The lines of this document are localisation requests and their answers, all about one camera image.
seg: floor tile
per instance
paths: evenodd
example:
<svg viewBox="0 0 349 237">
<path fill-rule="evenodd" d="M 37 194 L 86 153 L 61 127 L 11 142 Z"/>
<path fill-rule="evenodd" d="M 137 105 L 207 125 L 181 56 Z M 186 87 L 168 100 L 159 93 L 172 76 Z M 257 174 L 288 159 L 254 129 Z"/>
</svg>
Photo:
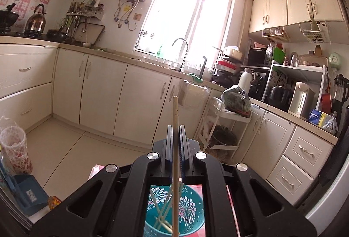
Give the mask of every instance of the floor tile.
<svg viewBox="0 0 349 237">
<path fill-rule="evenodd" d="M 63 200 L 87 181 L 96 164 L 124 166 L 143 154 L 83 135 L 52 174 L 44 190 Z"/>
<path fill-rule="evenodd" d="M 43 187 L 81 134 L 47 120 L 27 134 L 32 174 Z"/>
</svg>

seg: electrical outlet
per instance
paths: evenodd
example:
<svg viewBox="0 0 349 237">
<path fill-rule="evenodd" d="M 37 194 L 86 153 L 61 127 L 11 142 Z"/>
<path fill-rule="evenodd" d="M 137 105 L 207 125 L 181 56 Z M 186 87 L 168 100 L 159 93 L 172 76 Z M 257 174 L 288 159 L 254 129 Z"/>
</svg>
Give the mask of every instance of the electrical outlet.
<svg viewBox="0 0 349 237">
<path fill-rule="evenodd" d="M 142 17 L 142 14 L 134 14 L 133 19 L 136 21 L 140 21 Z"/>
</svg>

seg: drawer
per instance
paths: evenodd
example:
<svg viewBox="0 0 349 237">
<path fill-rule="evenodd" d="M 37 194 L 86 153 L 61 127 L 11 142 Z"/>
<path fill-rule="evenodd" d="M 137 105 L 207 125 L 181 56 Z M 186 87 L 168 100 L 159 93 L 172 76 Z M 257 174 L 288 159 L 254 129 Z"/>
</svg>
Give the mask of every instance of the drawer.
<svg viewBox="0 0 349 237">
<path fill-rule="evenodd" d="M 282 156 L 267 179 L 292 205 L 295 205 L 313 181 L 307 173 Z"/>
<path fill-rule="evenodd" d="M 1 115 L 24 130 L 52 113 L 52 83 L 20 91 L 0 99 Z"/>
<path fill-rule="evenodd" d="M 315 178 L 326 162 L 333 145 L 297 126 L 284 155 Z"/>
<path fill-rule="evenodd" d="M 57 48 L 0 44 L 0 98 L 52 82 Z"/>
</svg>

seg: window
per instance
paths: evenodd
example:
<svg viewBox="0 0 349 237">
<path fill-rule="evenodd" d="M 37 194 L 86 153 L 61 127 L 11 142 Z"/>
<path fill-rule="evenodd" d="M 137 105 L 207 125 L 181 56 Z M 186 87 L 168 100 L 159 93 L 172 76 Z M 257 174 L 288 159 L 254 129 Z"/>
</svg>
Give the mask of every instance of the window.
<svg viewBox="0 0 349 237">
<path fill-rule="evenodd" d="M 207 57 L 207 68 L 212 68 L 226 29 L 231 0 L 155 0 L 144 22 L 138 49 L 200 69 L 202 57 Z"/>
</svg>

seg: faucet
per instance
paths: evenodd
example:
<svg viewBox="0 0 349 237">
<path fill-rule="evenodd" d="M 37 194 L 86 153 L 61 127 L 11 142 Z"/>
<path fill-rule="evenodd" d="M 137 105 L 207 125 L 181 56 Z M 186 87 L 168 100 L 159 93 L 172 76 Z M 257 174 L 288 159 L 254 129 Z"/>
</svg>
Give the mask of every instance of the faucet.
<svg viewBox="0 0 349 237">
<path fill-rule="evenodd" d="M 187 46 L 187 50 L 185 51 L 185 55 L 184 55 L 184 58 L 183 58 L 183 62 L 182 62 L 182 65 L 179 67 L 179 69 L 177 70 L 178 72 L 182 72 L 182 68 L 184 67 L 184 61 L 185 61 L 185 57 L 187 57 L 187 54 L 188 54 L 188 50 L 189 50 L 189 45 L 188 45 L 188 42 L 185 38 L 177 38 L 173 43 L 172 43 L 172 46 L 176 43 L 177 40 L 181 39 L 182 41 L 185 42 L 185 45 Z"/>
</svg>

